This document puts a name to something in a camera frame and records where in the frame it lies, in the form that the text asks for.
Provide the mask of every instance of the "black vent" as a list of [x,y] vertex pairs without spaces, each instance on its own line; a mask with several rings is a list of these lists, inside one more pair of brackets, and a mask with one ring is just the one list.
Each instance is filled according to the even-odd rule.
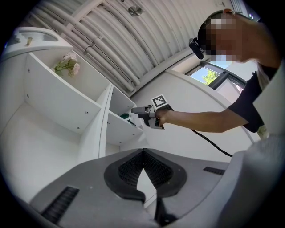
[[206,167],[203,170],[206,172],[217,174],[217,175],[223,175],[225,172],[225,170],[223,169],[217,169],[217,168],[212,168],[212,167]]
[[44,210],[42,216],[44,216],[50,222],[57,224],[78,192],[79,189],[77,188],[66,187],[61,194]]
[[156,189],[172,178],[173,170],[169,166],[146,152],[143,155],[143,168]]
[[143,154],[139,153],[119,167],[119,177],[131,187],[137,188],[138,178],[142,172],[142,169]]

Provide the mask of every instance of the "person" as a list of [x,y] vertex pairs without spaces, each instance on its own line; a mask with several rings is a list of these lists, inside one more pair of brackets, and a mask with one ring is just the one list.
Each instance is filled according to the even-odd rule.
[[281,63],[279,52],[265,25],[225,9],[208,17],[200,27],[196,40],[199,48],[212,57],[226,55],[227,60],[239,62],[254,59],[258,63],[258,70],[247,81],[238,99],[224,111],[185,113],[158,110],[156,117],[160,125],[170,123],[216,133],[244,126],[251,132],[257,132],[263,122],[253,102]]

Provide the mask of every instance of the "flower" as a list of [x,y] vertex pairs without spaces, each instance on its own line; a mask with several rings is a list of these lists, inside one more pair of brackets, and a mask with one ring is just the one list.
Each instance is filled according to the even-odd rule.
[[80,65],[79,65],[78,63],[75,63],[75,64],[74,64],[74,67],[73,67],[73,74],[74,74],[74,75],[77,75],[79,69],[80,69]]
[[72,59],[72,60],[77,60],[76,59],[76,54],[74,52],[68,52],[63,58],[62,58],[62,61],[65,61],[65,60],[69,60],[69,59]]

